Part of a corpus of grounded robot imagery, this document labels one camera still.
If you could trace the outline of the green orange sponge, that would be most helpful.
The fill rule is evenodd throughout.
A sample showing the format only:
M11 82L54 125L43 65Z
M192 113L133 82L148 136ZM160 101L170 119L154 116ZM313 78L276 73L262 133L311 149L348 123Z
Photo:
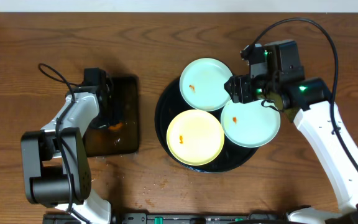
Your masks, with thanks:
M123 125L124 124L122 122L120 122L120 123L117 123L115 125L108 127L108 129L111 131L119 131L123 127Z

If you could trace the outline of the light blue plate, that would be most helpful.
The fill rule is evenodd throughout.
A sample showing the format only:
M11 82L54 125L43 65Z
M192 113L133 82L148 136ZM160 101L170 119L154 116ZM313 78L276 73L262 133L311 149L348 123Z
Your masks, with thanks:
M231 77L232 72L221 61L199 58L183 70L180 76L180 93L191 107L215 111L230 100L224 84Z
M242 147L260 147L269 143L280 129L281 119L273 104L262 106L262 101L233 103L222 110L221 125L226 137Z

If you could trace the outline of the light blue plate top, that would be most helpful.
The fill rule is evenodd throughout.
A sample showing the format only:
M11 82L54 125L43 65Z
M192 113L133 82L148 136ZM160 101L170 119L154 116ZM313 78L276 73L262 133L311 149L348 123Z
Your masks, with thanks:
M230 100L224 84L231 77L232 72L221 61L199 58L183 70L180 76L180 93L191 107L215 111Z

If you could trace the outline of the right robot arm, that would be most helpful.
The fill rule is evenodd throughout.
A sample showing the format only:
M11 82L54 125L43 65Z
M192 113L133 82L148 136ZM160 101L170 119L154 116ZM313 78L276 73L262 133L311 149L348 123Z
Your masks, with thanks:
M286 223L358 223L358 147L347 131L333 93L321 78L305 77L293 40L252 44L241 51L249 74L233 76L224 89L231 100L261 100L282 112L309 142L333 187L339 213L305 206L286 213Z

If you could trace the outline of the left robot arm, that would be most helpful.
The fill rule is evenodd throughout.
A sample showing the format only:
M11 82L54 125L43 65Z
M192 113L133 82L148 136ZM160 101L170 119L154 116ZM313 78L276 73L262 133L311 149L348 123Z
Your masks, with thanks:
M65 104L48 124L21 137L25 196L80 223L114 223L112 205L92 189L83 141L88 128L112 124L112 78L100 68L87 68L78 85L62 74L56 80L68 87Z

